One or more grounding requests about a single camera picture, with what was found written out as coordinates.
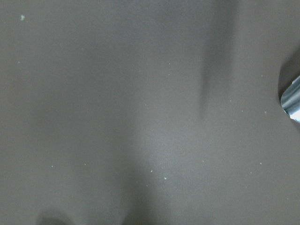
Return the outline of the steel ice scoop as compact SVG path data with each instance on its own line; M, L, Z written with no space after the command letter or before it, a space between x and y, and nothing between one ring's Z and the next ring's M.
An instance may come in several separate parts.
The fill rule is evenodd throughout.
M283 92L280 99L284 112L290 119L300 122L300 77L298 76Z

